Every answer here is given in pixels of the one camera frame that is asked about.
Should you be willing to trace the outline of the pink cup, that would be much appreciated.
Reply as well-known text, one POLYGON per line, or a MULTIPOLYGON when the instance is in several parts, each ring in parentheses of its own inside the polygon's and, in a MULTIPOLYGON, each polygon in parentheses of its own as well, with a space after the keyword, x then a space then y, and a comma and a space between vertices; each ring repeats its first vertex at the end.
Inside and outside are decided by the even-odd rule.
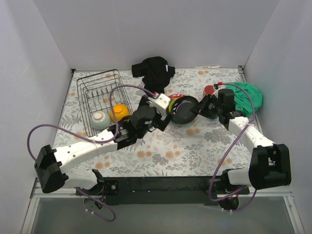
POLYGON ((206 96, 210 97, 215 92, 215 87, 213 85, 207 85, 204 87, 202 98, 204 99, 206 96))

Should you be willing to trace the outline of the lime green plate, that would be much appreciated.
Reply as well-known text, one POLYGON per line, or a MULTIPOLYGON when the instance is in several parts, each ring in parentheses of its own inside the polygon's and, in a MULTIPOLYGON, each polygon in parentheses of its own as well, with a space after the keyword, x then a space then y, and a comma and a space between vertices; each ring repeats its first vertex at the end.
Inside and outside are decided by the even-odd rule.
POLYGON ((173 111, 174 111, 174 103, 176 102, 177 99, 173 99, 170 104, 169 104, 169 107, 168 107, 168 112, 169 114, 172 114, 173 111))

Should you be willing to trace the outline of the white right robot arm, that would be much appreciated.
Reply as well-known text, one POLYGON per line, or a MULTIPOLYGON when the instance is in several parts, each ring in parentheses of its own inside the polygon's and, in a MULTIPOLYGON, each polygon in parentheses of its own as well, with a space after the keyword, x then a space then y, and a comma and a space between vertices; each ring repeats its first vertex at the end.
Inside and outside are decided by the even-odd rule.
POLYGON ((238 186, 252 186, 257 190, 290 185, 291 164, 289 149, 263 136, 246 117, 236 110, 234 92, 220 89, 216 95, 206 95, 191 112, 206 118, 218 118, 251 153, 248 168, 226 169, 220 176, 220 187, 227 194, 238 186))

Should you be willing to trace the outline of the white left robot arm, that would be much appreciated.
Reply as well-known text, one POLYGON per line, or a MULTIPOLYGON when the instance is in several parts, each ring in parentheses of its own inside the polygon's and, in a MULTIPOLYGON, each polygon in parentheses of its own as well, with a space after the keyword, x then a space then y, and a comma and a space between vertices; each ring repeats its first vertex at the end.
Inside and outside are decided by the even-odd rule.
POLYGON ((102 154, 115 152, 136 143, 152 128, 164 131, 171 120, 167 113, 170 98, 157 94, 144 95, 146 105, 139 106, 132 115, 83 141, 52 148, 43 146, 35 160, 35 171, 42 192, 52 193, 62 187, 79 187, 98 195, 103 191, 104 179, 99 171, 79 171, 75 167, 102 154))

